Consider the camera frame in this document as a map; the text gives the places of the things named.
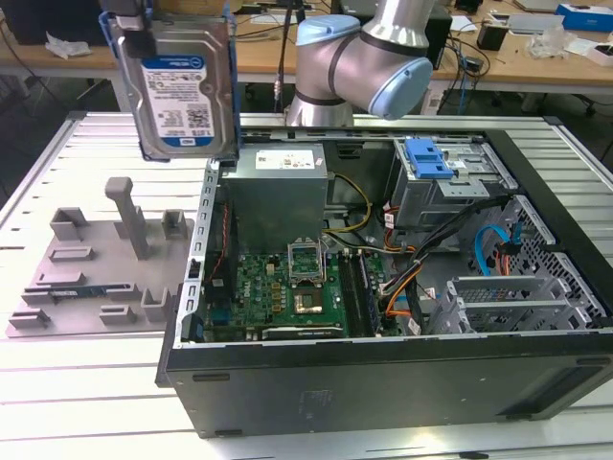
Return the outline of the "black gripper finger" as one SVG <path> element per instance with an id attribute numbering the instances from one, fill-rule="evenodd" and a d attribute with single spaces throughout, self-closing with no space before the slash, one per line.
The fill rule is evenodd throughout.
<path id="1" fill-rule="evenodd" d="M 130 56 L 154 56 L 155 40 L 151 28 L 152 1 L 102 2 L 102 33 L 113 54 L 119 54 L 122 37 Z"/>

